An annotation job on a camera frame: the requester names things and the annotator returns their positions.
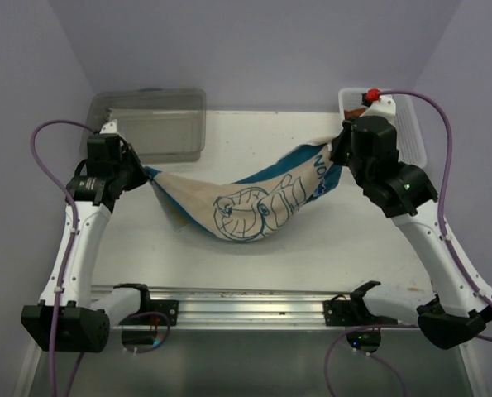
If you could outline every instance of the towel with cartoon drawing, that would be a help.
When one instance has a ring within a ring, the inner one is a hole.
[[[329,155],[325,141],[301,145],[272,166],[221,185],[146,168],[154,187],[188,221],[223,240],[253,242],[337,186],[342,168]]]

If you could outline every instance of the cartoon face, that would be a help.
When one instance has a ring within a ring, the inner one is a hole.
[[[246,242],[267,236],[281,227],[306,202],[306,192],[297,178],[286,174],[271,192],[249,187],[220,196],[214,202],[214,221],[230,240]]]

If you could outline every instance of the wall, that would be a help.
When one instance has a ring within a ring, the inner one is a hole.
[[[91,87],[49,4],[0,0],[0,396],[11,394],[29,337],[23,304],[34,304],[50,273],[64,200],[36,167],[29,137],[57,117],[83,121]],[[53,127],[39,151],[68,179],[81,131]]]
[[[447,111],[454,158],[447,217],[461,244],[492,284],[492,0],[464,0],[416,84]],[[445,154],[442,123],[418,107],[430,173],[440,184]],[[492,323],[486,332],[492,336]],[[477,350],[492,396],[492,345]]]
[[[96,92],[203,88],[212,109],[331,111],[412,87],[460,0],[50,0]]]

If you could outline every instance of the red object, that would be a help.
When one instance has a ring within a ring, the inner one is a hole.
[[[380,91],[377,88],[371,88],[367,91],[365,99],[369,102],[375,102],[380,98]]]

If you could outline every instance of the gray floor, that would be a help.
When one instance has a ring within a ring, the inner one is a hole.
[[[323,397],[322,363],[338,331],[178,331],[155,352],[122,352],[118,335],[107,350],[88,354],[74,382],[78,397]],[[407,382],[409,395],[472,396],[458,349],[442,351],[417,331],[384,331],[377,351]],[[75,355],[57,356],[63,395]],[[331,378],[340,396],[400,396],[394,374],[355,355],[347,342],[332,354]],[[31,396],[50,395],[42,353]]]

